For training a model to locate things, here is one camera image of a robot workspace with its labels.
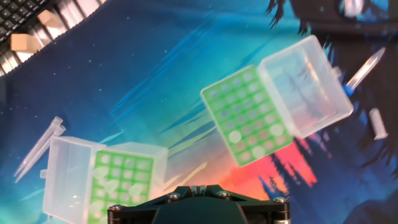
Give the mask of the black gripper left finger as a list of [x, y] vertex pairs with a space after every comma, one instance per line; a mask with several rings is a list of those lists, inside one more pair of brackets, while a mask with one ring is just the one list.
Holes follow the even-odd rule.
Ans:
[[153, 218], [162, 206], [181, 199], [193, 196], [193, 190], [189, 186], [179, 186], [173, 192], [162, 195], [140, 205], [127, 207], [124, 205], [112, 205], [108, 208], [108, 224], [129, 223], [134, 218]]

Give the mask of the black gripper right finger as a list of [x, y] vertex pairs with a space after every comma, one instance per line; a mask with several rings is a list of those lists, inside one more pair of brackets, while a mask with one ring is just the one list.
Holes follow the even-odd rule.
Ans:
[[237, 203], [246, 218], [248, 215], [263, 215], [266, 223], [290, 224], [290, 202], [285, 197], [258, 200], [222, 189], [219, 185], [206, 186], [205, 196]]

